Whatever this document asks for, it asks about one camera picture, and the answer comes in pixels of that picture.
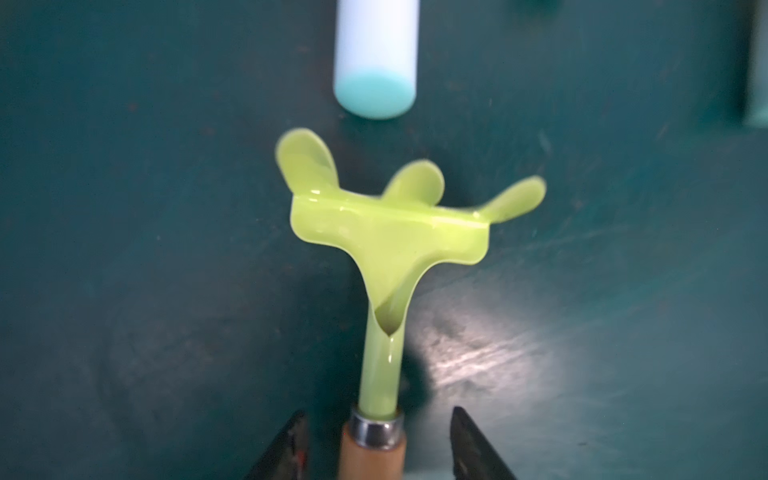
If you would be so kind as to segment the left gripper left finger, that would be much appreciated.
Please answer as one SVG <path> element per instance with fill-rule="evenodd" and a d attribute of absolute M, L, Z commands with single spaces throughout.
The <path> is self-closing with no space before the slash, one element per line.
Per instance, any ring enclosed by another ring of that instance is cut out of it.
<path fill-rule="evenodd" d="M 299 480 L 308 478 L 309 423 L 296 411 L 244 476 L 245 480 Z"/>

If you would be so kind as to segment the lime green rake wooden handle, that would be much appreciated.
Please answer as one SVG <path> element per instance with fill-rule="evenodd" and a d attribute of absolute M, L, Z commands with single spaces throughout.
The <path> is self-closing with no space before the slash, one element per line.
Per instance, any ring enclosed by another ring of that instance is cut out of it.
<path fill-rule="evenodd" d="M 435 265 L 479 263 L 491 226 L 533 211 L 546 195 L 546 182 L 531 176 L 481 206 L 448 208 L 440 204 L 443 173 L 430 160 L 406 164 L 381 195 L 369 196 L 340 186 L 330 150 L 309 129 L 283 134 L 275 155 L 292 193 L 293 232 L 347 253 L 368 298 L 358 400 L 343 426 L 338 476 L 400 479 L 407 437 L 398 395 L 416 286 Z"/>

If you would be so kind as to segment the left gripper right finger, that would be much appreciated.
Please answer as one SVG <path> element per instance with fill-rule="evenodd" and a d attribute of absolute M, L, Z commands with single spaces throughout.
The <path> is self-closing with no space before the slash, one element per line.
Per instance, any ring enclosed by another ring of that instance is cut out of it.
<path fill-rule="evenodd" d="M 517 480 L 467 411 L 455 406 L 450 422 L 456 480 Z"/>

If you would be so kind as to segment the light blue hand fork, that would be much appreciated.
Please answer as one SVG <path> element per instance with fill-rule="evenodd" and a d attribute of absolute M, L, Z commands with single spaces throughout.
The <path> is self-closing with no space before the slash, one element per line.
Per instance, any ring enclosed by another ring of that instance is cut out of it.
<path fill-rule="evenodd" d="M 744 123 L 767 128 L 767 0 L 755 3 L 748 55 Z"/>
<path fill-rule="evenodd" d="M 339 0 L 333 92 L 348 112 L 388 120 L 417 96 L 419 0 Z"/>

